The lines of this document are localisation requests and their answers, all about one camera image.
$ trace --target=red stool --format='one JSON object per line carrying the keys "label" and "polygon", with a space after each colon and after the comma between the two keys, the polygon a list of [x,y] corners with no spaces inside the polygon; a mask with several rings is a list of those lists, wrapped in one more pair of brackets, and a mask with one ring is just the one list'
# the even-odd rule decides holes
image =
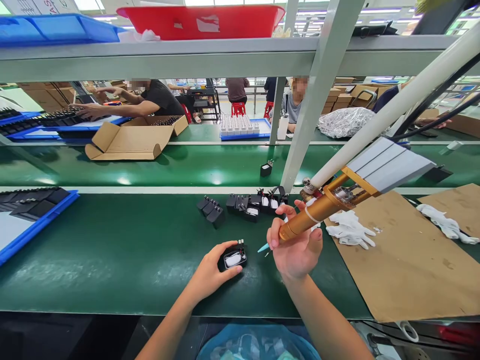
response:
{"label": "red stool", "polygon": [[274,103],[271,101],[267,101],[265,105],[265,112],[263,113],[263,117],[265,119],[269,118],[270,110],[274,107]]}
{"label": "red stool", "polygon": [[190,112],[187,109],[187,107],[185,106],[185,104],[180,104],[180,105],[183,108],[183,111],[185,111],[185,116],[186,116],[186,119],[188,120],[188,123],[191,124],[192,123],[192,115],[190,114]]}
{"label": "red stool", "polygon": [[245,115],[245,103],[244,102],[232,102],[231,103],[231,117],[233,118],[234,115],[238,118],[239,115]]}

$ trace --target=electronic component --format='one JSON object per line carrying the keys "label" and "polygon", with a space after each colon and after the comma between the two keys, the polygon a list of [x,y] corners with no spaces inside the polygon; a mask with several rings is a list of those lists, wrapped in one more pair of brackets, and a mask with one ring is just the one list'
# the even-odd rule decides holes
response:
{"label": "electronic component", "polygon": [[260,176],[262,178],[269,176],[272,173],[272,168],[274,165],[274,160],[270,159],[266,162],[266,164],[263,164],[260,166]]}

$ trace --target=hand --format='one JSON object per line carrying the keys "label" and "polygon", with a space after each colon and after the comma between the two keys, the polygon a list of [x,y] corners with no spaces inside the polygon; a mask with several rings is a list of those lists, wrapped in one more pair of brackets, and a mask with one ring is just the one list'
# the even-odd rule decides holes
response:
{"label": "hand", "polygon": [[195,303],[212,295],[223,283],[242,271],[243,268],[240,265],[231,267],[224,272],[220,272],[217,266],[224,251],[236,244],[238,244],[236,240],[223,242],[216,245],[203,257],[184,290]]}
{"label": "hand", "polygon": [[76,114],[82,119],[88,119],[90,121],[95,121],[102,116],[108,115],[109,107],[99,105],[97,103],[88,103],[88,104],[70,104],[70,107],[73,108],[82,108],[82,110],[77,111]]}
{"label": "hand", "polygon": [[[295,205],[300,211],[306,207],[305,203],[300,200],[295,200]],[[286,214],[288,221],[297,215],[295,209],[288,205],[280,205],[275,212],[278,215]],[[316,228],[314,231],[308,229],[295,239],[279,245],[279,231],[283,224],[284,221],[276,217],[266,233],[266,241],[273,250],[276,268],[282,277],[304,278],[319,260],[323,247],[322,229]]]}
{"label": "hand", "polygon": [[110,93],[115,97],[118,97],[124,91],[121,87],[111,86],[111,87],[99,87],[95,89],[97,93]]}
{"label": "hand", "polygon": [[[430,118],[418,118],[415,120],[415,125],[418,127],[423,127],[425,125],[428,125],[430,123],[433,123],[434,121],[437,121],[439,118],[438,117],[430,117]],[[434,129],[443,129],[444,127],[447,126],[448,123],[451,123],[452,120],[447,120],[445,122],[442,122],[441,124],[437,125],[434,127]]]}

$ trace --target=blue tray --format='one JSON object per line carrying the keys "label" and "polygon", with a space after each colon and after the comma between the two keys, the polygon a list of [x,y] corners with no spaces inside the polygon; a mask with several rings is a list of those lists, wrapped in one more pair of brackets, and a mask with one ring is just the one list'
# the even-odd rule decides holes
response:
{"label": "blue tray", "polygon": [[[259,118],[259,119],[250,119],[250,121],[256,121],[257,123],[264,122],[268,126],[269,129],[272,128],[272,125],[266,118]],[[258,138],[269,138],[270,131],[263,132],[259,134],[243,134],[243,135],[233,135],[233,136],[221,136],[221,141],[229,141],[229,140],[241,140],[241,139],[258,139]]]}
{"label": "blue tray", "polygon": [[22,232],[15,240],[8,244],[4,249],[0,250],[0,266],[8,259],[15,255],[21,248],[25,246],[35,235],[37,235],[44,227],[50,224],[61,212],[68,208],[80,195],[78,190],[69,191],[70,195],[60,201],[52,210],[47,212],[37,221],[32,222],[31,226]]}
{"label": "blue tray", "polygon": [[[116,118],[112,121],[110,121],[111,124],[115,125],[121,125],[123,123],[126,123],[128,120],[130,120],[131,117],[119,117]],[[95,125],[95,126],[48,126],[48,127],[40,127],[38,130],[43,130],[43,131],[55,131],[55,132],[75,132],[75,131],[97,131],[100,129],[101,125]]]}
{"label": "blue tray", "polygon": [[118,43],[125,31],[81,14],[0,16],[0,48]]}
{"label": "blue tray", "polygon": [[38,115],[40,115],[40,113],[36,112],[36,111],[21,112],[20,115],[0,120],[0,125],[7,125],[7,124],[11,124],[11,123],[16,123],[17,121],[22,121],[22,120],[34,118]]}

